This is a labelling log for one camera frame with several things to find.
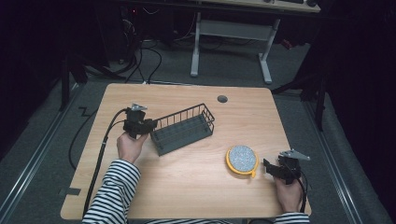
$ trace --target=sponge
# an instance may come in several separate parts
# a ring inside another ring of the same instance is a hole
[[[246,146],[234,146],[227,151],[226,161],[230,169],[239,175],[256,176],[259,158],[256,153]]]

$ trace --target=cord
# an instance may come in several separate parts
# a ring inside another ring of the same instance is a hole
[[[178,40],[182,40],[182,39],[186,39],[186,38],[190,38],[190,37],[192,37],[193,35],[189,35],[190,33],[191,33],[191,30],[192,30],[192,27],[194,26],[194,22],[195,22],[195,18],[196,18],[196,16],[197,16],[197,13],[194,13],[194,17],[192,18],[192,22],[191,22],[191,26],[190,26],[190,29],[189,29],[189,31],[183,36],[183,37],[181,37],[181,38],[178,38],[178,39],[175,39],[174,41],[178,41]]]
[[[150,12],[150,11],[147,11],[144,7],[143,7],[143,9],[144,9],[144,10],[146,11],[146,13],[149,14],[149,15],[153,15],[153,14],[155,14],[155,13],[157,13],[157,12],[160,11],[159,9],[157,9],[157,11],[155,11],[155,12]]]
[[[142,73],[142,70],[140,69],[140,67],[138,67],[137,70],[139,71],[139,74],[143,79],[143,83],[146,83],[145,77],[143,77],[143,73]]]
[[[134,74],[134,72],[140,67],[140,64],[142,63],[142,58],[143,58],[142,49],[140,49],[140,59],[139,59],[139,63],[136,65],[136,68],[134,69],[134,71],[132,71],[132,73],[125,79],[125,82],[124,82],[124,83],[128,83],[129,79],[132,77],[132,75]]]
[[[103,158],[103,155],[105,153],[105,148],[106,148],[106,143],[107,143],[107,139],[108,139],[108,134],[110,133],[111,129],[114,127],[114,125],[115,125],[114,121],[119,116],[119,114],[122,113],[122,112],[127,112],[129,109],[130,108],[124,108],[124,109],[120,110],[119,112],[117,112],[117,114],[114,116],[113,120],[111,120],[110,124],[108,125],[105,137],[104,137],[103,142],[102,142],[102,146],[101,146],[100,151],[99,151],[98,160],[96,162],[96,167],[95,167],[95,170],[93,172],[90,188],[88,189],[87,198],[85,200],[84,212],[83,212],[83,215],[82,215],[83,217],[87,213],[88,207],[90,206],[90,201],[91,201],[91,196],[92,196],[92,192],[93,192],[93,187],[95,186],[95,182],[96,182],[97,176],[99,174],[100,166],[102,164],[102,158]]]
[[[96,112],[98,112],[98,109],[96,109],[95,111],[93,111],[93,112],[85,119],[85,121],[81,124],[81,126],[79,126],[78,131],[76,132],[75,136],[73,137],[72,142],[70,143],[69,153],[68,153],[68,154],[69,154],[69,163],[70,163],[70,165],[72,166],[72,168],[73,168],[74,170],[76,170],[77,167],[76,167],[76,165],[75,165],[75,164],[73,163],[73,161],[72,161],[72,148],[73,148],[73,145],[74,145],[74,143],[75,143],[75,141],[76,141],[76,139],[77,139],[79,133],[81,132],[82,128],[85,126],[85,124],[88,122],[88,120],[90,120],[90,119],[92,118],[92,116],[93,116],[94,114],[96,114]]]
[[[155,47],[157,47],[157,45],[158,45],[158,40],[144,40],[143,42],[151,42],[151,41],[153,41],[154,42],[154,45],[153,46],[150,46],[150,47],[145,47],[145,49],[154,49]]]
[[[223,37],[220,37],[219,38],[219,44],[217,45],[217,46],[215,46],[214,48],[205,48],[204,46],[202,46],[201,44],[199,45],[199,47],[201,48],[201,49],[206,49],[206,50],[214,50],[214,49],[218,49],[218,48],[220,48],[222,45],[223,45],[223,42],[224,42],[224,38]]]
[[[238,43],[238,42],[232,41],[231,39],[225,39],[224,42],[227,44],[232,44],[232,45],[245,46],[245,45],[254,44],[254,43],[258,42],[258,40],[249,39],[248,41],[246,41],[244,43]]]
[[[150,51],[158,54],[158,56],[160,57],[160,61],[158,62],[157,66],[155,67],[154,71],[152,71],[151,74],[148,76],[148,84],[150,84],[152,75],[154,75],[154,73],[157,71],[157,69],[160,67],[161,63],[163,62],[163,57],[161,56],[161,54],[158,51],[156,51],[154,49],[145,49],[145,50],[150,50]]]
[[[308,187],[304,187],[304,185],[303,185],[303,182],[300,180],[300,178],[297,178],[297,176],[294,174],[294,172],[290,169],[290,167],[285,163],[285,165],[286,165],[286,167],[289,169],[289,171],[291,172],[291,174],[293,175],[293,177],[295,178],[295,179],[297,179],[297,181],[298,181],[298,183],[300,184],[300,186],[301,186],[301,189],[303,190],[303,202],[302,202],[302,204],[301,204],[301,208],[300,208],[300,212],[301,213],[304,213],[304,211],[305,211],[305,204],[306,204],[306,196],[307,196],[307,188]],[[308,179],[306,178],[306,175],[303,173],[303,172],[301,172],[303,175],[304,175],[304,177],[305,177],[305,184],[308,186]]]
[[[182,46],[182,47],[192,46],[192,45],[194,45],[194,41],[191,41],[189,44],[180,44],[180,42],[187,42],[186,40],[188,40],[189,38],[192,38],[192,37],[194,37],[194,35],[187,36],[187,37],[185,37],[183,39],[175,40],[174,43],[176,45],[179,45],[179,46]]]
[[[126,20],[126,19],[122,19],[122,22],[124,22],[124,24],[127,24],[127,27],[126,27],[127,31],[125,31],[125,27],[124,27],[124,34],[125,34],[125,37],[126,37],[126,39],[127,39],[127,44],[126,44],[126,47],[127,47],[127,54],[126,54],[126,58],[129,59],[129,58],[131,57],[130,55],[133,54],[133,51],[135,50],[135,47],[136,47],[136,45],[134,44],[134,40],[135,40],[136,38],[139,39],[140,37],[139,37],[139,34],[136,32],[136,29],[134,28],[134,24],[133,24],[132,22],[130,22],[130,21]],[[130,33],[131,28],[132,28],[132,35],[133,35],[133,36],[132,36],[132,38],[130,39],[130,37],[128,36],[128,34]],[[130,70],[134,65],[135,65],[135,59],[134,59],[134,56],[132,56],[132,57],[131,57],[131,60],[129,61],[129,63],[128,63],[125,67],[121,68],[121,69],[118,70],[118,71],[114,71],[114,72],[109,71],[109,72],[110,72],[111,74],[114,74],[114,75],[119,75],[119,74],[121,74],[121,73],[127,72],[127,71]],[[84,66],[84,68],[85,68],[85,71],[86,71],[87,73],[92,74],[92,75],[94,75],[94,76],[106,75],[106,74],[104,73],[104,71],[103,71],[101,68],[99,68],[100,70],[97,70],[97,69],[95,68],[95,69],[96,69],[97,71],[99,71],[99,72],[92,71],[91,69],[87,68],[86,66]]]

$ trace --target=desk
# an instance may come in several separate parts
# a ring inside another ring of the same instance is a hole
[[[306,2],[304,2],[303,4],[295,4],[277,0],[274,0],[274,2],[271,3],[265,3],[262,0],[202,0],[199,1],[199,4],[206,2],[236,5],[237,7],[263,7],[276,10],[292,10],[298,12],[320,12],[320,8],[318,6],[310,7],[306,4]],[[198,76],[200,35],[217,35],[265,41],[266,45],[263,48],[262,53],[259,54],[259,62],[262,68],[264,82],[266,84],[271,84],[272,79],[266,60],[270,52],[271,46],[274,42],[279,23],[280,19],[275,19],[274,24],[271,26],[227,21],[201,20],[201,13],[198,12],[195,26],[195,45],[191,62],[191,76]]]
[[[218,101],[219,95],[228,98]],[[274,99],[264,88],[110,84],[78,163],[73,189],[61,216],[81,219],[88,187],[107,126],[121,109],[135,102],[148,107],[146,119],[157,119],[187,107],[205,103],[215,117],[213,135],[161,157],[148,139],[135,165],[142,177],[129,218],[243,218],[281,214],[274,180],[264,174],[262,159],[275,162],[281,150],[290,149]],[[109,164],[118,157],[116,139],[110,132],[93,195],[101,186]],[[255,178],[237,175],[226,165],[227,150],[245,145],[260,158]],[[306,212],[310,214],[309,204]]]

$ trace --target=table top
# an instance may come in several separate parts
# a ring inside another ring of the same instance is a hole
[[[226,103],[218,96],[225,95]],[[265,174],[262,159],[276,163],[290,146],[271,92],[265,88],[110,84],[92,125],[61,216],[81,219],[94,166],[109,122],[123,108],[137,103],[148,107],[145,119],[158,119],[185,108],[206,104],[213,114],[214,132],[195,143],[158,156],[148,138],[135,165],[142,177],[129,218],[243,218],[281,214],[273,178]],[[117,120],[126,119],[121,114]],[[112,161],[118,157],[116,140],[122,124],[109,134],[102,166],[92,194]],[[230,147],[252,148],[260,164],[256,177],[233,173],[226,164]],[[309,203],[305,211],[311,213]]]
[[[306,4],[306,0],[303,4],[291,3],[285,1],[274,0],[271,3],[265,3],[263,0],[200,0],[202,2],[218,3],[218,4],[228,4],[236,5],[242,7],[264,7],[271,9],[281,9],[299,12],[320,12],[320,7],[316,5],[315,7],[310,7]]]

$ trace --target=cable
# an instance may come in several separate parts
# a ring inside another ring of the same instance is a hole
[[[116,120],[116,118],[119,116],[119,114],[122,113],[122,112],[127,112],[129,109],[130,108],[124,108],[124,109],[120,110],[119,112],[117,112],[117,114],[114,116],[113,120],[111,120],[110,124],[108,125],[105,137],[104,137],[103,142],[102,142],[102,146],[101,146],[100,151],[99,151],[98,160],[96,162],[96,167],[95,167],[95,170],[93,172],[90,188],[88,189],[87,198],[85,200],[84,212],[83,212],[83,215],[82,215],[83,217],[87,213],[88,207],[90,206],[90,201],[91,201],[91,196],[92,196],[92,192],[93,192],[93,187],[95,186],[96,178],[97,178],[97,176],[99,174],[100,166],[102,164],[102,158],[103,158],[103,155],[105,153],[105,148],[106,148],[106,143],[107,143],[107,139],[108,139],[108,134],[110,133],[111,129],[114,127],[113,123]]]
[[[139,68],[140,64],[142,63],[142,58],[143,58],[142,49],[140,49],[140,59],[139,59],[139,63],[136,65],[136,68],[134,69],[134,71],[132,71],[132,73],[125,79],[125,82],[124,82],[124,83],[128,83],[129,79],[132,77],[132,75],[134,74],[134,72]]]
[[[191,33],[192,27],[194,26],[196,16],[197,16],[197,13],[194,13],[194,17],[192,18],[192,22],[191,22],[189,31],[183,37],[181,37],[179,39],[175,39],[174,41],[178,41],[178,40],[182,40],[182,39],[190,38],[190,37],[194,36],[194,35],[189,35],[189,34]]]
[[[131,61],[129,61],[128,64],[127,64],[125,67],[121,68],[121,69],[118,70],[118,71],[114,71],[114,72],[112,72],[112,73],[113,73],[113,74],[117,74],[117,75],[119,75],[119,74],[121,74],[121,73],[124,73],[124,72],[130,70],[130,69],[134,66],[134,63],[135,63],[135,59],[134,59],[134,57],[133,57],[133,58],[131,59]],[[103,73],[98,73],[98,72],[92,71],[91,69],[89,69],[89,68],[87,68],[87,67],[85,67],[85,71],[86,71],[87,73],[91,74],[91,75],[94,75],[94,76],[102,76],[102,75],[103,75]]]
[[[128,26],[128,33],[129,33],[129,30],[132,28],[132,33],[134,34],[135,33],[135,31],[134,31],[134,24],[133,23],[131,23],[130,21],[128,21],[128,20],[125,20],[125,19],[123,19],[122,21],[124,21],[125,23],[127,23],[129,26]]]
[[[157,69],[160,67],[161,63],[163,62],[163,57],[161,56],[161,54],[158,51],[156,51],[154,49],[146,49],[146,50],[150,50],[150,51],[158,54],[158,56],[160,57],[160,61],[158,62],[157,67],[155,67],[154,71],[152,71],[151,74],[148,76],[148,84],[150,84],[152,75],[154,75],[154,73],[157,71]]]
[[[201,44],[199,45],[199,47],[200,47],[201,49],[206,49],[206,50],[218,49],[219,47],[222,46],[223,41],[224,41],[224,38],[220,37],[219,44],[218,44],[216,47],[212,48],[212,49],[210,49],[210,48],[205,48],[205,47],[203,47]]]
[[[76,132],[75,136],[73,137],[72,142],[70,143],[69,152],[68,152],[68,154],[69,154],[69,163],[70,163],[70,165],[72,166],[72,168],[73,168],[74,170],[76,170],[77,167],[76,167],[76,165],[75,165],[75,164],[73,163],[73,161],[72,161],[72,148],[73,148],[73,145],[74,145],[74,143],[75,143],[75,141],[76,141],[76,139],[77,139],[77,137],[78,137],[78,135],[79,135],[79,132],[81,132],[82,128],[85,126],[85,124],[88,122],[88,120],[90,120],[90,119],[92,118],[92,116],[93,116],[94,114],[96,114],[96,112],[98,112],[98,109],[96,109],[95,111],[93,111],[93,112],[85,119],[85,121],[81,124],[81,126],[79,126],[78,131]]]
[[[121,123],[121,122],[124,122],[124,120],[120,120],[120,121],[115,122],[115,123],[113,124],[113,126],[111,126],[111,128],[113,128],[114,126],[116,126],[117,124],[119,124],[119,123]]]
[[[143,77],[142,70],[140,69],[140,67],[138,67],[137,70],[139,71],[139,74],[142,77],[143,82],[146,82],[145,77]]]
[[[145,49],[154,49],[155,47],[157,47],[158,40],[144,40],[143,42],[151,42],[151,41],[155,41],[155,44],[153,46],[150,46],[150,47],[145,47]]]
[[[225,39],[224,42],[227,44],[232,44],[232,45],[245,46],[245,45],[254,44],[259,41],[259,40],[249,39],[248,41],[246,41],[244,43],[238,43],[238,42],[235,42],[232,40],[234,40],[234,38],[228,38],[228,39]]]
[[[180,44],[179,43],[179,42],[187,42],[186,40],[188,40],[191,37],[194,37],[194,35],[190,35],[190,36],[187,36],[187,37],[185,37],[183,39],[179,39],[178,41],[174,41],[174,43],[179,45],[179,46],[182,46],[182,47],[192,46],[192,45],[194,45],[194,41],[191,41],[190,44]]]
[[[298,183],[301,186],[301,189],[303,191],[303,202],[301,204],[301,208],[300,208],[300,212],[304,213],[305,211],[305,204],[306,204],[306,196],[307,196],[307,188],[308,188],[308,179],[306,178],[305,174],[303,172],[301,172],[304,177],[305,177],[305,184],[306,184],[306,188],[303,185],[303,182],[301,182],[300,178],[297,178],[297,176],[294,174],[294,172],[290,169],[290,167],[285,163],[286,167],[289,169],[289,171],[291,172],[291,174],[294,176],[295,179],[297,179]]]
[[[155,14],[155,13],[157,13],[157,12],[160,11],[159,9],[157,9],[157,11],[155,11],[155,12],[149,12],[149,11],[147,11],[144,7],[143,7],[143,9],[144,9],[144,10],[146,11],[146,13],[149,14],[149,15],[153,15],[153,14]]]

